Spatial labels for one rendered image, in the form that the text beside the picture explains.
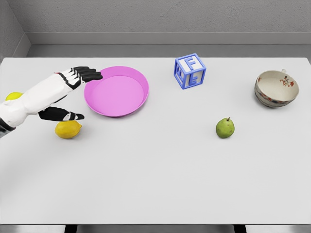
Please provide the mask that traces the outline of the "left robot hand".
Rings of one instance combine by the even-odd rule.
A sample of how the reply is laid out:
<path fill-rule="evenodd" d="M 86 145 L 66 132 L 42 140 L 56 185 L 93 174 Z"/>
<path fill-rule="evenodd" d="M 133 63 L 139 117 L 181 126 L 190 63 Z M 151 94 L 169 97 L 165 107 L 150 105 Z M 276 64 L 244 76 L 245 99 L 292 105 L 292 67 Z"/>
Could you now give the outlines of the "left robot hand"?
<path fill-rule="evenodd" d="M 38 114 L 43 120 L 71 121 L 84 119 L 77 114 L 51 105 L 62 100 L 80 85 L 94 80 L 101 80 L 101 72 L 89 67 L 72 67 L 56 72 L 42 80 L 21 97 L 27 114 Z"/>

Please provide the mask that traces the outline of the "yellow lemon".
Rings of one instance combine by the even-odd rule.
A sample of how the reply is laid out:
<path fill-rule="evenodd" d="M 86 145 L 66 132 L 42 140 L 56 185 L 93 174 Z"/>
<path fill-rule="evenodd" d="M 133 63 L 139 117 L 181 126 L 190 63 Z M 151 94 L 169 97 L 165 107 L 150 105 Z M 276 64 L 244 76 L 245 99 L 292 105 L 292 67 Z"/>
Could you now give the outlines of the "yellow lemon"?
<path fill-rule="evenodd" d="M 72 139 L 80 132 L 82 125 L 75 120 L 59 122 L 55 127 L 55 134 L 63 139 Z"/>
<path fill-rule="evenodd" d="M 7 95 L 5 100 L 6 101 L 8 101 L 8 100 L 16 100 L 16 99 L 20 98 L 22 95 L 23 95 L 23 93 L 21 93 L 21 92 L 12 92 L 9 95 Z"/>

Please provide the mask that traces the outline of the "blue white letter block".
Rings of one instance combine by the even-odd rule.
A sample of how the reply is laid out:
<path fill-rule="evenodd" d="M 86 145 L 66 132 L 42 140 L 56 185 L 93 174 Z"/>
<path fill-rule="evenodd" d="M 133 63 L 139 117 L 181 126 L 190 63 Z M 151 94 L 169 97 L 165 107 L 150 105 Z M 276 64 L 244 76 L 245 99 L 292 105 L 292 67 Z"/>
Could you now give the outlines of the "blue white letter block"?
<path fill-rule="evenodd" d="M 175 58 L 174 77 L 182 89 L 201 85 L 206 74 L 206 66 L 196 54 Z"/>

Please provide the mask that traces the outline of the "green pear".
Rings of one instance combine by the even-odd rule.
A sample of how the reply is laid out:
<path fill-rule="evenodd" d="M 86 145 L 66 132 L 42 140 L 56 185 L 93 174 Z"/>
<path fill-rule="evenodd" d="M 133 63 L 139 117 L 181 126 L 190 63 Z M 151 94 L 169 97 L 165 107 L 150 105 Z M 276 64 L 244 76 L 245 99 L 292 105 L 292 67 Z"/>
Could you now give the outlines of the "green pear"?
<path fill-rule="evenodd" d="M 216 125 L 216 134 L 224 139 L 229 138 L 235 131 L 235 126 L 230 117 L 223 118 Z"/>

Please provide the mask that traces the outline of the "pink plate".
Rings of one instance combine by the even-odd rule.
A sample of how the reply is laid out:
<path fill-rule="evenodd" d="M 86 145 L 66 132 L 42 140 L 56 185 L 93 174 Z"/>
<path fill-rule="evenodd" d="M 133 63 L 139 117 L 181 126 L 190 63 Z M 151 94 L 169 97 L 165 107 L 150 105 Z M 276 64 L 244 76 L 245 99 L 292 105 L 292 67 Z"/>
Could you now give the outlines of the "pink plate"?
<path fill-rule="evenodd" d="M 85 85 L 84 98 L 94 112 L 122 117 L 138 110 L 147 100 L 149 83 L 138 70 L 113 66 L 101 70 L 102 79 Z"/>

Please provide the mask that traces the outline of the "floral ceramic cup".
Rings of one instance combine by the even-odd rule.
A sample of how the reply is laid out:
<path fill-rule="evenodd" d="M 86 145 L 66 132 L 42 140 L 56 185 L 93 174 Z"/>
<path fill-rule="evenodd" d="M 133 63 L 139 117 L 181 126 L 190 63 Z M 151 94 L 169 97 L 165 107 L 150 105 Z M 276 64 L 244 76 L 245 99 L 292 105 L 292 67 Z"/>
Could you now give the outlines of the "floral ceramic cup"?
<path fill-rule="evenodd" d="M 299 85 L 287 70 L 269 70 L 261 73 L 255 82 L 257 100 L 270 108 L 283 107 L 296 99 Z"/>

